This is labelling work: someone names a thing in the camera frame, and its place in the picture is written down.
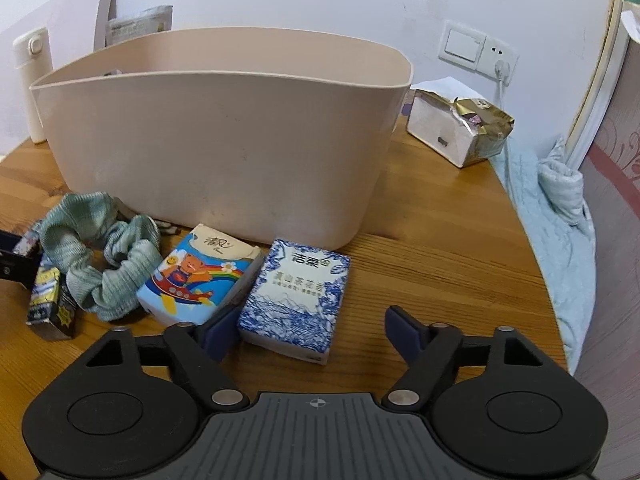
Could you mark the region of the small black yellow box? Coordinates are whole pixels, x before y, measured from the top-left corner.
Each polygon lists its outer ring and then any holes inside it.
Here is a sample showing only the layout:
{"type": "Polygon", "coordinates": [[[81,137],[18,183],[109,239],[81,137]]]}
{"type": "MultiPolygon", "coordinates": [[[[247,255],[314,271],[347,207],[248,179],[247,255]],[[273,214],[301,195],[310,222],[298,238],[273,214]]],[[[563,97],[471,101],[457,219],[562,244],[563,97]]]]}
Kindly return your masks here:
{"type": "Polygon", "coordinates": [[[77,307],[55,266],[40,266],[30,295],[26,325],[44,340],[75,335],[77,307]]]}

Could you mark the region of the cartoon rainbow tissue pack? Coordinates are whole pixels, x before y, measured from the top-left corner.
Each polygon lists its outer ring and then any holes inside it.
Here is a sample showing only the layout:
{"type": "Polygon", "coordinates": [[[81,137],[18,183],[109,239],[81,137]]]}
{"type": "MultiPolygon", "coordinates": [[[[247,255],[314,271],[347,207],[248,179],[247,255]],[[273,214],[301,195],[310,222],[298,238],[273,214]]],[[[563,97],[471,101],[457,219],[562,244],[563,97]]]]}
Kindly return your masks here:
{"type": "Polygon", "coordinates": [[[198,224],[137,291],[141,307],[167,326],[202,325],[253,286],[264,252],[198,224]]]}

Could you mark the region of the green knit scrunchie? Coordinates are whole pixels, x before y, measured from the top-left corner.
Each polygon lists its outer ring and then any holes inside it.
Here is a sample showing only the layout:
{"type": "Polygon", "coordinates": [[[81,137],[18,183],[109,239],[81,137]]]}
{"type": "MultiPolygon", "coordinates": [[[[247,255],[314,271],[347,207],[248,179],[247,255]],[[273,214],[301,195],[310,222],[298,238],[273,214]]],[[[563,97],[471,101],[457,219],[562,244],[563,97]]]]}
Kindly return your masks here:
{"type": "Polygon", "coordinates": [[[139,288],[163,261],[154,220],[122,220],[104,192],[66,194],[43,218],[39,238],[78,306],[103,322],[137,309],[139,288]]]}

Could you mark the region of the light blue blanket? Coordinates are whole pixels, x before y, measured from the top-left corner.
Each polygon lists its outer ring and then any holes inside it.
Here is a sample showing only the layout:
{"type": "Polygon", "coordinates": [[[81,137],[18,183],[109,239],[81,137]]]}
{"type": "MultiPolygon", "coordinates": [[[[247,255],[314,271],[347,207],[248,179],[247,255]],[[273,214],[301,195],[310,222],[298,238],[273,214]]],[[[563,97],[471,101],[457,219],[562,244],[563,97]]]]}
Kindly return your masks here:
{"type": "Polygon", "coordinates": [[[567,368],[576,372],[596,304],[596,230],[584,177],[565,161],[564,141],[538,157],[506,140],[490,159],[528,237],[558,323],[567,368]]]}

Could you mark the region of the white gold torn box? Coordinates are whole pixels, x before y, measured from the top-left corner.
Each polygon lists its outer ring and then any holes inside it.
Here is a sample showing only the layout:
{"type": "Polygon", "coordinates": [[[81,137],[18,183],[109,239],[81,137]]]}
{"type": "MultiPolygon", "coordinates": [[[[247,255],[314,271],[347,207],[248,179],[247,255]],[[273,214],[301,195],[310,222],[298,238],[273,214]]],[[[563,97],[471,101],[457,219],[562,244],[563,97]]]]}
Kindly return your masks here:
{"type": "Polygon", "coordinates": [[[464,168],[498,155],[514,118],[482,98],[447,100],[416,90],[407,131],[448,162],[464,168]]]}

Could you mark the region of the beige plastic storage basket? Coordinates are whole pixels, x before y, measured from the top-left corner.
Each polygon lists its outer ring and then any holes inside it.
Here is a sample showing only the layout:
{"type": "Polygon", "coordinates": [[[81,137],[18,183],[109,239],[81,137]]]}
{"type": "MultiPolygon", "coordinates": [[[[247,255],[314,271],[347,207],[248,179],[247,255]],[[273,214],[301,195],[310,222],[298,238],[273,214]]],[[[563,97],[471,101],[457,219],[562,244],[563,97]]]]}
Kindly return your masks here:
{"type": "Polygon", "coordinates": [[[32,84],[67,186],[244,240],[336,249],[357,234],[412,66],[309,30],[158,32],[32,84]]]}

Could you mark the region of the purple white board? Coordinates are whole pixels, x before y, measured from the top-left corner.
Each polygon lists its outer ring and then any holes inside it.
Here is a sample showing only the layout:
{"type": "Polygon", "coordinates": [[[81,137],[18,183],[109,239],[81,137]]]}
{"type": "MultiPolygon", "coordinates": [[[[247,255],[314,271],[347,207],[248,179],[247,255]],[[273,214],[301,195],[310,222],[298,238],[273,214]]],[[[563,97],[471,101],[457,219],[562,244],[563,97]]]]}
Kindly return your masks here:
{"type": "Polygon", "coordinates": [[[52,64],[59,68],[105,47],[112,0],[50,0],[1,33],[1,154],[28,137],[24,92],[14,64],[12,42],[47,27],[52,64]]]}

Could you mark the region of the pink floral headboard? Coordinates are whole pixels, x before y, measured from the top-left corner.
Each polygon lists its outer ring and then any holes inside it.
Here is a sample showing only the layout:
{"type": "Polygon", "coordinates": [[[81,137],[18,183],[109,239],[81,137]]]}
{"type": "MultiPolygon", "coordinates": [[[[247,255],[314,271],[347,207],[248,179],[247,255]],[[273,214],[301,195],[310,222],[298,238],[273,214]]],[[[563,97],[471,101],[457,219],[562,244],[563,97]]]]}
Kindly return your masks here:
{"type": "Polygon", "coordinates": [[[639,475],[639,35],[610,0],[589,91],[570,132],[596,227],[596,303],[577,378],[608,413],[597,476],[639,475]]]}

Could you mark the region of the white paper sheet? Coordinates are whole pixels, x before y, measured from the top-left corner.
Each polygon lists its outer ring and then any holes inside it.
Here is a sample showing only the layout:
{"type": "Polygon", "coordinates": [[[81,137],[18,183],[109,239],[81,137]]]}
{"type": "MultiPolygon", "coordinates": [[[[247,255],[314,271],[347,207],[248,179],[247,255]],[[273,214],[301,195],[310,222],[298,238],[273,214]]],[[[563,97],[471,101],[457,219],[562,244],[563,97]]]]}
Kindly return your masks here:
{"type": "Polygon", "coordinates": [[[413,84],[411,89],[439,96],[445,101],[452,102],[456,99],[483,99],[483,96],[466,84],[462,84],[454,77],[445,77],[436,80],[421,81],[413,84]]]}

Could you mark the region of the banana chips pouch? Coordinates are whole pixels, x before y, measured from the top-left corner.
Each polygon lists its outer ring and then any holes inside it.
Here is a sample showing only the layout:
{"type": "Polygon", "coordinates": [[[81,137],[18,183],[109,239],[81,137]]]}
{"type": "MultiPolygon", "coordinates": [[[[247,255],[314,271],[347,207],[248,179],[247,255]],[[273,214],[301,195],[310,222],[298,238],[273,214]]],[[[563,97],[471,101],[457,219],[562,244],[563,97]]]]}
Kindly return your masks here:
{"type": "Polygon", "coordinates": [[[172,6],[156,6],[129,18],[112,18],[105,27],[105,45],[111,47],[140,36],[167,32],[172,27],[172,6]]]}

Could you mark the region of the white light switch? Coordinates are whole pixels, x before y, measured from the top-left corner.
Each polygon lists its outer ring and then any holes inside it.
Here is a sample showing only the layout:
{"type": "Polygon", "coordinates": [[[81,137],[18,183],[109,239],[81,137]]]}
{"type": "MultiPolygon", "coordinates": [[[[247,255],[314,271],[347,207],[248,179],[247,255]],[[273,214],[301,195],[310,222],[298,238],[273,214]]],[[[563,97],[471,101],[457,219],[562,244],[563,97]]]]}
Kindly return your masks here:
{"type": "Polygon", "coordinates": [[[476,70],[485,41],[484,32],[446,21],[440,37],[438,58],[467,70],[476,70]]]}

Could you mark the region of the white wall socket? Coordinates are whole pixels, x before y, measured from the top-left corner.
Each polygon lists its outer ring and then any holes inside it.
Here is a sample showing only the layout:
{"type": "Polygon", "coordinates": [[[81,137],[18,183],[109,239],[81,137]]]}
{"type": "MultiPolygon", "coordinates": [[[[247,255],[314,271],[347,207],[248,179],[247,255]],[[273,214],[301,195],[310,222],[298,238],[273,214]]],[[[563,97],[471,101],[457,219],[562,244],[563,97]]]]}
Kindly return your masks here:
{"type": "Polygon", "coordinates": [[[504,41],[487,36],[475,69],[481,75],[497,79],[496,66],[499,65],[503,74],[503,82],[510,84],[519,57],[518,52],[504,41]]]}

